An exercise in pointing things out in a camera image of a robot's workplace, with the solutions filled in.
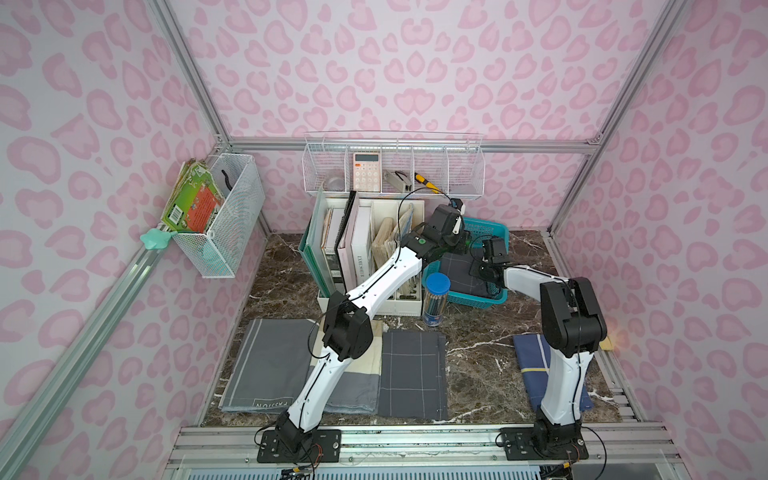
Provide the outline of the dark grey checked pillowcase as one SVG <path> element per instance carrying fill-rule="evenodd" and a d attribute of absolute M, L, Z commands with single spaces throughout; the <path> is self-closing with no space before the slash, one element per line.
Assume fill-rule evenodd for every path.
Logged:
<path fill-rule="evenodd" d="M 449 277 L 450 292 L 480 298 L 497 298 L 500 290 L 494 285 L 471 274 L 478 264 L 471 254 L 446 253 L 440 260 L 439 272 Z"/>
<path fill-rule="evenodd" d="M 383 335 L 378 414 L 444 421 L 449 417 L 446 338 L 437 331 Z"/>

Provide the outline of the teal plastic basket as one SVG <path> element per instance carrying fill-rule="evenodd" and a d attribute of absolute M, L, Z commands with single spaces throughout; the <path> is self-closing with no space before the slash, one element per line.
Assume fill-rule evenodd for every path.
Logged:
<path fill-rule="evenodd" d="M 450 280 L 448 301 L 451 303 L 477 309 L 488 309 L 505 303 L 507 291 L 482 280 L 478 273 L 483 260 L 482 241 L 500 238 L 508 247 L 509 231 L 500 223 L 473 218 L 465 220 L 465 229 L 470 233 L 469 252 L 446 253 L 440 260 L 429 264 L 423 273 L 422 285 L 426 285 L 430 275 L 441 273 Z"/>

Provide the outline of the beige cream grey pillowcase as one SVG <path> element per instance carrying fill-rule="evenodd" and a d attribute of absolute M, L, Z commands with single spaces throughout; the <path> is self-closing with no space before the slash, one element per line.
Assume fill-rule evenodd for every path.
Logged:
<path fill-rule="evenodd" d="M 373 415 L 378 412 L 384 322 L 371 322 L 373 341 L 367 351 L 341 376 L 324 407 L 325 413 Z"/>

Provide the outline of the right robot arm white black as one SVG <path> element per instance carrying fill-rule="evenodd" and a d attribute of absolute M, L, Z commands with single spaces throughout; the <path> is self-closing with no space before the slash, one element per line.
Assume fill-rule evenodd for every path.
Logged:
<path fill-rule="evenodd" d="M 547 386 L 533 426 L 501 430 L 507 456 L 586 459 L 588 452 L 581 435 L 582 392 L 588 366 L 607 336 L 592 284 L 584 277 L 562 278 L 514 265 L 501 239 L 484 240 L 482 249 L 479 277 L 537 300 L 542 334 L 550 347 Z"/>

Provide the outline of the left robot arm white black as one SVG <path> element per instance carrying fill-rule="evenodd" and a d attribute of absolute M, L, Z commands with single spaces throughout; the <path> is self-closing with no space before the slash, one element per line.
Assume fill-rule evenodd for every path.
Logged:
<path fill-rule="evenodd" d="M 331 295 L 322 324 L 320 359 L 297 399 L 275 423 L 279 445 L 291 459 L 301 461 L 310 455 L 314 432 L 342 374 L 373 342 L 371 321 L 384 301 L 426 265 L 466 249 L 464 212 L 459 199 L 438 206 L 424 225 L 404 235 L 395 253 L 369 279 L 349 292 Z"/>

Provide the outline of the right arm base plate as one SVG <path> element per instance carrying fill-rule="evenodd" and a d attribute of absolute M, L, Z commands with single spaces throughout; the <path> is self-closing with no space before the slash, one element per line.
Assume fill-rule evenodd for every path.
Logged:
<path fill-rule="evenodd" d="M 586 443 L 576 425 L 551 429 L 539 424 L 502 428 L 498 444 L 509 461 L 557 460 L 575 463 L 589 458 Z"/>

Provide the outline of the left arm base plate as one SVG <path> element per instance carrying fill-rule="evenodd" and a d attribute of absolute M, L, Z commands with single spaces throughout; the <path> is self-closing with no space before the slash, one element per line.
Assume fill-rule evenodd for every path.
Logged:
<path fill-rule="evenodd" d="M 263 432 L 259 441 L 257 462 L 278 463 L 338 463 L 340 461 L 342 432 L 335 429 L 320 429 L 311 433 L 309 440 L 302 440 L 295 449 L 282 441 L 275 430 Z"/>

